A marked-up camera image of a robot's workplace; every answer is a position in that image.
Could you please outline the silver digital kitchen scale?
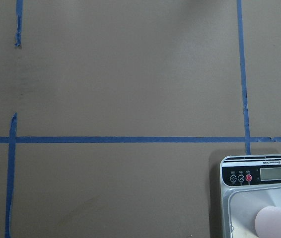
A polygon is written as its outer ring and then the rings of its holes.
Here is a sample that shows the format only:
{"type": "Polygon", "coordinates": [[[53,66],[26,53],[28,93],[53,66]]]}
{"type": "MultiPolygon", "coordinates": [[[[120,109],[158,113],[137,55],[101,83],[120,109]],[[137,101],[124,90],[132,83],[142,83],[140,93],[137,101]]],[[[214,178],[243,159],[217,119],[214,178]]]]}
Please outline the silver digital kitchen scale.
{"type": "Polygon", "coordinates": [[[265,207],[281,209],[281,154],[227,156],[219,164],[222,236],[256,238],[265,207]]]}

